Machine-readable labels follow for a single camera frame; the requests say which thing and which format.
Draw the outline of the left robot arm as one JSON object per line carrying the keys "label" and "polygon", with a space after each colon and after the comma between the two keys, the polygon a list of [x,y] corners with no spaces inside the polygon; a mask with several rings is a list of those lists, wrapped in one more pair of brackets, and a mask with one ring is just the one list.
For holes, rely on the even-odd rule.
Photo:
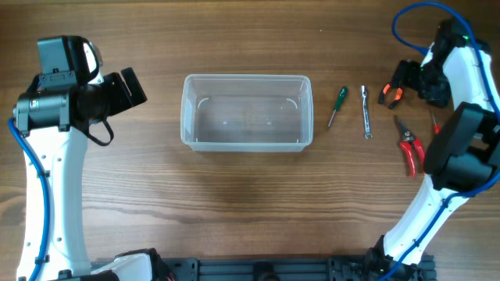
{"label": "left robot arm", "polygon": [[84,242],[82,176],[90,128],[146,101],[131,68],[102,75],[98,49],[81,36],[42,38],[41,72],[8,127],[22,148],[27,208],[19,280],[172,280],[152,248],[118,254],[93,269]]}

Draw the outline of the orange black needle-nose pliers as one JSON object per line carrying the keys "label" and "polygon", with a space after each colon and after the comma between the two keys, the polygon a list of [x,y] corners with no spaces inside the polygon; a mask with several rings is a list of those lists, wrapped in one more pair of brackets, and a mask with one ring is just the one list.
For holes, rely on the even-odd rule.
{"label": "orange black needle-nose pliers", "polygon": [[[378,104],[386,105],[389,109],[394,109],[402,99],[403,96],[403,85],[401,81],[391,81],[386,83],[379,95],[378,95]],[[387,98],[392,98],[389,103],[386,102]]]}

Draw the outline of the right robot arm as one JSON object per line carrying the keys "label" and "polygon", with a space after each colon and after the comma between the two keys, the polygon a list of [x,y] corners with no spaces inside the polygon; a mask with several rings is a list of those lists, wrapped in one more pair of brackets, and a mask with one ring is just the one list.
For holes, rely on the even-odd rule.
{"label": "right robot arm", "polygon": [[362,280],[431,279],[434,262],[424,254],[427,245],[454,211],[499,180],[499,96],[489,45],[474,37],[466,20],[454,16],[440,22],[423,53],[422,62],[400,62],[378,101],[383,103],[392,87],[398,98],[411,88],[427,104],[453,105],[454,112],[428,148],[397,122],[410,171],[416,171],[415,151],[424,178],[398,223],[363,258],[347,262]]}

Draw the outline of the green handled screwdriver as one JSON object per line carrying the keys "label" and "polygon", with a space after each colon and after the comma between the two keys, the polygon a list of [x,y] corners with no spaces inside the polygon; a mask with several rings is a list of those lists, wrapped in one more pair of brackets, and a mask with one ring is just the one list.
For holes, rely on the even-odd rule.
{"label": "green handled screwdriver", "polygon": [[329,123],[327,125],[327,128],[330,129],[331,128],[331,125],[332,125],[332,122],[334,121],[334,117],[335,117],[335,114],[337,113],[337,111],[340,109],[341,105],[343,104],[344,100],[345,100],[345,97],[347,96],[348,94],[348,88],[346,86],[343,86],[339,92],[338,92],[338,95],[337,95],[337,100],[334,104],[334,107],[333,107],[333,112],[332,112],[332,115],[330,117],[330,120],[329,120]]}

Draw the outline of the clear plastic container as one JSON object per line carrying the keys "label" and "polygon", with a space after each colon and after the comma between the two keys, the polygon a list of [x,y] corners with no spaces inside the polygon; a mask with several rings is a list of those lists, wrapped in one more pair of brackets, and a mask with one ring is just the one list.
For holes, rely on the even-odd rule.
{"label": "clear plastic container", "polygon": [[184,81],[180,138],[194,151],[301,152],[313,133],[307,76],[191,74]]}

